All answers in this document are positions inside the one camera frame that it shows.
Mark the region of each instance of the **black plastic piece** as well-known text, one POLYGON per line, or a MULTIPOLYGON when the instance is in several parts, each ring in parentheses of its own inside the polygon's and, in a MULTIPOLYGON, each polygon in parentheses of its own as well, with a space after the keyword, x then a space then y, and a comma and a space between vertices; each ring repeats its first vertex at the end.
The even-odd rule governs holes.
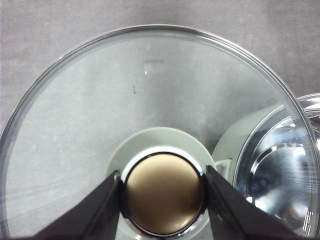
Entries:
POLYGON ((114 171, 74 208, 35 236, 19 240, 114 240, 121 184, 114 171))
POLYGON ((249 203, 212 166, 206 166, 208 212, 216 240, 301 239, 249 203))

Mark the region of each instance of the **gray countertop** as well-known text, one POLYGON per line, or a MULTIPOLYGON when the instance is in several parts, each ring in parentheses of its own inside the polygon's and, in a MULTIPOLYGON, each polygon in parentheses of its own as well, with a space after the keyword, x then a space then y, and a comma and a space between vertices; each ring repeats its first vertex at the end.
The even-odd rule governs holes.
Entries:
POLYGON ((320 92, 319 0, 3 0, 1 129, 33 81, 70 49, 126 26, 198 28, 256 55, 297 97, 320 92))

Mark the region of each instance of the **glass lid rim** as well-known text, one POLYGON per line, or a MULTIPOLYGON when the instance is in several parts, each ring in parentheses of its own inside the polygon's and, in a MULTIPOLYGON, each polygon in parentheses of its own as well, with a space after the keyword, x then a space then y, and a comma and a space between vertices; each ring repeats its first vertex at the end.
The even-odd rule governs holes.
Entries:
MULTIPOLYGON (((236 53, 237 55, 241 56, 242 60, 248 61, 249 63, 253 63, 255 65, 256 69, 260 69, 262 72, 264 72, 266 75, 268 75, 280 89, 283 91, 283 93, 286 94, 286 96, 289 98, 291 103, 293 103, 295 110, 298 112, 299 117, 303 120, 303 123, 306 127, 306 130, 311 138, 314 154, 317 158, 317 160, 320 159, 320 153, 316 151, 317 143, 316 143, 316 137, 313 134, 313 129, 311 126, 311 123, 308 120, 308 117, 306 116, 303 108, 300 106, 298 100, 292 93, 292 91, 289 89, 289 87, 284 83, 284 81, 265 63, 263 63, 260 59, 258 59, 256 56, 254 56, 252 53, 248 52, 247 50, 243 49, 242 47, 238 46, 237 44, 226 40, 220 36, 217 36, 215 34, 187 26, 182 25, 174 25, 174 24, 143 24, 143 25, 134 25, 124 28, 119 28, 116 30, 111 30, 105 33, 102 33, 98 36, 95 36, 84 43, 78 45, 77 47, 73 48, 72 50, 68 51, 63 56, 59 57, 52 65, 50 65, 31 85, 30 87, 25 91, 23 96, 19 99, 17 105, 14 107, 9 119, 5 123, 5 126, 3 128, 3 132, 1 134, 0 138, 0 190, 5 189, 5 182, 3 181, 4 178, 6 178, 7 173, 7 161, 8 161, 8 155, 10 155, 11 150, 15 141, 16 136, 19 132, 19 128, 15 128, 15 124, 19 124, 17 120, 20 119, 20 112, 23 113, 23 106, 25 103, 25 100, 28 99, 28 97, 32 97, 32 93, 36 91, 37 86, 39 86, 40 83, 42 83, 42 80, 46 78, 46 76, 56 67, 60 64, 63 64, 63 62, 68 59, 69 57, 73 56, 80 50, 107 38, 127 34, 127 33, 133 33, 133 32, 141 32, 141 31, 176 31, 186 34, 193 34, 199 37, 206 38, 208 41, 213 42, 217 45, 224 46, 225 48, 231 50, 231 52, 236 53)), ((6 211, 5 211, 5 200, 1 197, 0 199, 0 209, 2 211, 0 215, 0 220, 3 223, 3 220, 6 221, 6 211)), ((0 236, 3 235, 3 232, 8 232, 8 229, 3 229, 8 227, 3 226, 1 224, 0 229, 1 233, 0 236)))

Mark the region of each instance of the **gray surface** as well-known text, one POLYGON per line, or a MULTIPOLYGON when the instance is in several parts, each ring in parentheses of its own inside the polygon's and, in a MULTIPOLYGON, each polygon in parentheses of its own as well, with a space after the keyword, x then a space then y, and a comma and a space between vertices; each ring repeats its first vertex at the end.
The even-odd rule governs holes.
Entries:
POLYGON ((30 84, 69 49, 147 23, 214 33, 258 56, 297 97, 320 92, 319 0, 3 0, 1 129, 30 84))

